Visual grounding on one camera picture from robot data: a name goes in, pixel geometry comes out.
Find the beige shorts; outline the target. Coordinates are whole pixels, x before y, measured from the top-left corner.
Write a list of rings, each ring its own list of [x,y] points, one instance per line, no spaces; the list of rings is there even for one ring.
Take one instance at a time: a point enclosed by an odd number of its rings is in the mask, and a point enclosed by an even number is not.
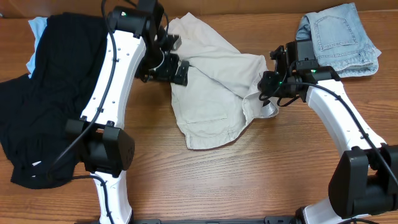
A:
[[[267,70],[262,55],[242,54],[208,24],[187,13],[170,21],[189,62],[188,84],[173,84],[172,108],[188,149],[212,149],[236,140],[256,118],[278,114],[276,100],[259,100],[257,84]]]

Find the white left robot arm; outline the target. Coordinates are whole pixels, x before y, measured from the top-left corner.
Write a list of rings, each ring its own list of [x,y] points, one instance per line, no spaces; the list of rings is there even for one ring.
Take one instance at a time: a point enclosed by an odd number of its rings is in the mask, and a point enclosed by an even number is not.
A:
[[[133,223],[126,172],[135,142],[124,130],[132,83],[157,81],[188,84],[188,61],[175,54],[182,41],[162,27],[167,14],[158,0],[116,6],[104,15],[108,30],[106,54],[92,96],[79,119],[67,121],[73,138],[68,147],[93,179],[101,209],[98,223]]]

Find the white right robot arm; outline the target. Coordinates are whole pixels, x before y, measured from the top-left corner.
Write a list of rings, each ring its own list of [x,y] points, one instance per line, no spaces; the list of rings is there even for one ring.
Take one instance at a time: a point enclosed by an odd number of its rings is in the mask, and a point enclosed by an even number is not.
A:
[[[397,210],[397,146],[388,145],[361,117],[331,66],[320,66],[311,40],[295,40],[270,53],[273,71],[258,84],[259,99],[301,99],[319,116],[335,142],[340,161],[328,197],[293,216],[265,223],[367,223],[369,215]]]

